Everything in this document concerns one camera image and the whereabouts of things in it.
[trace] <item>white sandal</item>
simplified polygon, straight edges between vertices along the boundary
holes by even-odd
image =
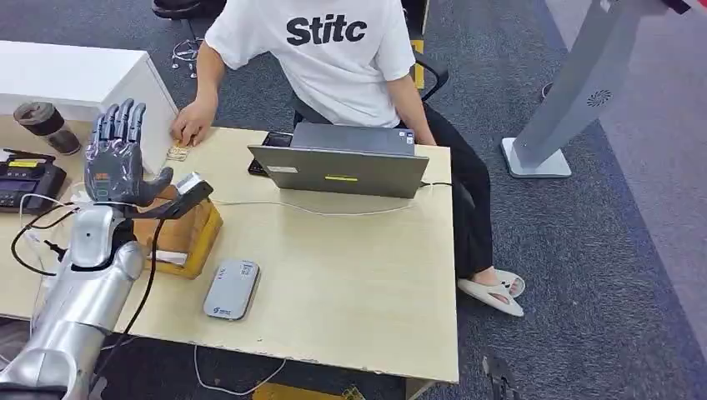
[[[501,281],[501,284],[509,290],[509,294],[513,298],[517,298],[525,291],[525,280],[523,280],[521,277],[514,273],[504,271],[503,269],[497,269],[496,277]],[[511,293],[510,288],[513,286],[514,283],[516,289],[513,293]]]
[[[486,286],[469,281],[468,279],[459,279],[457,280],[457,286],[462,292],[468,294],[472,298],[475,298],[482,303],[486,303],[499,311],[513,315],[514,317],[522,317],[524,315],[523,308],[520,307],[520,304],[515,302],[513,296],[510,295],[508,289],[503,284],[498,286]],[[508,304],[497,299],[495,296],[492,296],[492,294],[496,294],[506,299]]]

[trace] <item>robot finger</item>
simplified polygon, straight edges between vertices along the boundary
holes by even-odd
[[[140,143],[140,139],[143,137],[143,116],[145,115],[145,110],[147,106],[144,102],[139,103],[135,106],[133,110],[133,117],[130,120],[130,132],[128,134],[128,141],[131,143]]]
[[[98,143],[101,140],[103,133],[103,119],[105,114],[98,114],[96,121],[93,122],[93,131],[91,132],[91,143]]]
[[[118,105],[113,104],[106,110],[106,115],[103,118],[103,132],[101,140],[112,140],[115,138],[115,114],[118,112]]]
[[[130,130],[130,110],[133,108],[134,103],[135,101],[129,97],[123,102],[123,104],[120,105],[120,109],[118,110],[118,127],[116,129],[115,136],[124,142],[128,141],[128,131]]]

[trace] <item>human hand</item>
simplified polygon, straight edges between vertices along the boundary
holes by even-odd
[[[213,124],[217,106],[216,97],[197,97],[183,108],[172,122],[172,137],[179,140],[182,146],[187,146],[192,141],[194,146],[201,143]]]

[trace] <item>gray device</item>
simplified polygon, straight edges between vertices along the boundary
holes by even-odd
[[[300,123],[291,147],[248,149],[279,188],[391,198],[413,198],[429,162],[407,129]]]
[[[258,264],[246,260],[223,260],[211,282],[203,311],[216,318],[238,320],[243,318],[255,283],[258,281]]]

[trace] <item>vent grille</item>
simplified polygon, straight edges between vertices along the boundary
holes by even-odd
[[[614,96],[614,94],[611,91],[608,91],[606,89],[599,90],[598,92],[595,92],[589,98],[587,99],[587,105],[590,107],[600,107],[605,105],[611,98]]]

